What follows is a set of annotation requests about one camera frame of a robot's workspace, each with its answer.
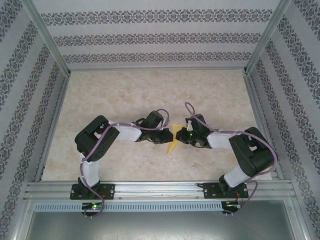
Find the marble floor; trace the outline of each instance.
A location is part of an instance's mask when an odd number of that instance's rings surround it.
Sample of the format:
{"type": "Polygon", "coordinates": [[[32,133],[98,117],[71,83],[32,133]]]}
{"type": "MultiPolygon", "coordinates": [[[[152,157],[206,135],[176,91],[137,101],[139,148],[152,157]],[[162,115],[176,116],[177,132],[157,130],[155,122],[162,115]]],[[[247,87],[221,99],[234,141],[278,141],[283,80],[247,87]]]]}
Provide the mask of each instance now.
{"type": "MultiPolygon", "coordinates": [[[[73,72],[42,180],[78,178],[81,159],[74,139],[98,115],[130,123],[165,108],[172,128],[190,116],[186,101],[213,128],[256,126],[240,70],[73,72]]],[[[218,180],[237,165],[231,149],[195,148],[180,142],[171,154],[168,149],[168,143],[115,141],[100,160],[99,177],[104,181],[218,180]]]]}

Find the yellow paper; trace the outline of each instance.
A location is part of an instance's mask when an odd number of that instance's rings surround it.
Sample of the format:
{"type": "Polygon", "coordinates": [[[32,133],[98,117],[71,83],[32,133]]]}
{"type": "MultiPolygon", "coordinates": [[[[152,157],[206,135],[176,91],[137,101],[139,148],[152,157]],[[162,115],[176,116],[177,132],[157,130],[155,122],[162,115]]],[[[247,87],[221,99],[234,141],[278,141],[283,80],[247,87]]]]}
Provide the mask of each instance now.
{"type": "Polygon", "coordinates": [[[172,126],[173,141],[170,142],[168,154],[170,154],[173,151],[173,149],[175,149],[177,143],[179,142],[179,140],[176,139],[176,135],[177,135],[177,132],[180,131],[183,127],[186,128],[187,125],[173,124],[172,126]]]}

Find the table surface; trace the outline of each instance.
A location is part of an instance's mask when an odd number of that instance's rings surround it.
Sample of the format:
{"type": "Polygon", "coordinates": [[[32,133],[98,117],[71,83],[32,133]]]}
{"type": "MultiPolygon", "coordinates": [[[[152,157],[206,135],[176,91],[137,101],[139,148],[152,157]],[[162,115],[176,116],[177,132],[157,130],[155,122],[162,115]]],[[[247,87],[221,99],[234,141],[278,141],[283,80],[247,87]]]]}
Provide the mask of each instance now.
{"type": "MultiPolygon", "coordinates": [[[[170,113],[169,127],[184,124],[193,104],[207,124],[244,130],[256,121],[241,70],[73,72],[68,84],[42,180],[69,181],[80,175],[75,136],[98,115],[131,123],[152,110],[170,113]]],[[[218,180],[237,165],[231,149],[116,140],[100,160],[103,181],[218,180]]],[[[271,179],[270,174],[259,179],[271,179]]]]}

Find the patterned wallpaper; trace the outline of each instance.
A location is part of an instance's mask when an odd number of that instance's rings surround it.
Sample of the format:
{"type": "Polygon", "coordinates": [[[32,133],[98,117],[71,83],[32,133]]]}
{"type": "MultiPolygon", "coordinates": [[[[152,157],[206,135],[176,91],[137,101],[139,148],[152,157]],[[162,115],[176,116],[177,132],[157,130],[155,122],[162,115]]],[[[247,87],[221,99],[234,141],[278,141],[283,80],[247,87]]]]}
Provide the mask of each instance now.
{"type": "Polygon", "coordinates": [[[19,0],[0,3],[0,240],[35,179],[65,76],[19,0]]]}
{"type": "Polygon", "coordinates": [[[314,0],[293,1],[251,75],[311,239],[320,239],[319,11],[314,0]]]}
{"type": "Polygon", "coordinates": [[[34,2],[75,70],[243,68],[279,0],[34,2]]]}

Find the perforated metal strip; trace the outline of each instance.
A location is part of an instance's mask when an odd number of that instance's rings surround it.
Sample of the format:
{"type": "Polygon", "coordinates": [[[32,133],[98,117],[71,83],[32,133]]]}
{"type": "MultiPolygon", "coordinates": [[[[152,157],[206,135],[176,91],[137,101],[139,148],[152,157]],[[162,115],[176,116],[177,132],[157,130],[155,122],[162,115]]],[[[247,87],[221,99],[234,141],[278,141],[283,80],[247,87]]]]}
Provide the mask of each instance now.
{"type": "MultiPolygon", "coordinates": [[[[81,202],[39,202],[35,212],[80,212],[81,202]]],[[[106,202],[104,212],[200,212],[223,211],[221,201],[106,202]]]]}

